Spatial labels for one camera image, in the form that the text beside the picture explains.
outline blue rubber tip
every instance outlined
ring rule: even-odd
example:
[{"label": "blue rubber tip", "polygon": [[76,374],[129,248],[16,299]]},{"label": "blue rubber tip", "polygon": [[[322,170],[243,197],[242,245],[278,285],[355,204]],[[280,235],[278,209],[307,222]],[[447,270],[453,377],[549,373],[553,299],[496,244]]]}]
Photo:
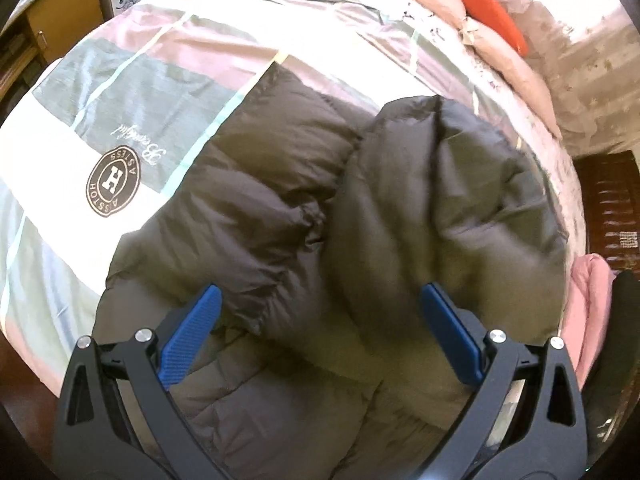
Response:
[{"label": "blue rubber tip", "polygon": [[422,288],[422,313],[458,380],[478,387],[484,380],[482,352],[456,315],[456,307],[435,283]]},{"label": "blue rubber tip", "polygon": [[158,378],[165,390],[182,382],[207,336],[213,330],[222,309],[222,293],[209,286],[169,342],[160,357]]}]

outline red chili pepper plush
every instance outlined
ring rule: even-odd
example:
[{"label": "red chili pepper plush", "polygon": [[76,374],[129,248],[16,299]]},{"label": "red chili pepper plush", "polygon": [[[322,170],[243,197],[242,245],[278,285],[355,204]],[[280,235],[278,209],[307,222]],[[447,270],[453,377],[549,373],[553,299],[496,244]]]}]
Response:
[{"label": "red chili pepper plush", "polygon": [[498,0],[462,0],[462,2],[469,16],[495,30],[518,54],[525,57],[529,53],[524,36]]}]

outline round logo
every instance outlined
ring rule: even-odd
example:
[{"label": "round logo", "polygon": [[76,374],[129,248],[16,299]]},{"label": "round logo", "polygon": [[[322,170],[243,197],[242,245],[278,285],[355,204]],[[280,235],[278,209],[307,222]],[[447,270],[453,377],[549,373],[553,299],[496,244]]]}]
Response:
[{"label": "round logo", "polygon": [[105,153],[86,183],[86,199],[100,216],[125,208],[140,186],[140,159],[129,146]]}]

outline cabinet handle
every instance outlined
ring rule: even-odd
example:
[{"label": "cabinet handle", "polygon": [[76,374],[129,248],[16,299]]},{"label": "cabinet handle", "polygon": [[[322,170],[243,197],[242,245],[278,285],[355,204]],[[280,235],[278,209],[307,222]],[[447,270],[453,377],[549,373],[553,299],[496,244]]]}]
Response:
[{"label": "cabinet handle", "polygon": [[44,35],[44,32],[42,30],[38,31],[38,36],[36,38],[36,40],[38,41],[38,46],[40,47],[41,50],[46,50],[48,45],[47,45],[47,38]]}]

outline black down jacket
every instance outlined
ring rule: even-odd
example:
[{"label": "black down jacket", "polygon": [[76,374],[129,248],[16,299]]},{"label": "black down jacket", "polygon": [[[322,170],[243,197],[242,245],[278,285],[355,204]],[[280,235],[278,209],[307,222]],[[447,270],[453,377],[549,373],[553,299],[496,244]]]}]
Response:
[{"label": "black down jacket", "polygon": [[401,480],[469,394],[420,319],[433,280],[516,340],[556,331],[564,237],[527,159],[457,102],[374,118],[274,65],[120,241],[94,336],[157,326],[213,282],[223,316],[172,394],[230,474]]}]

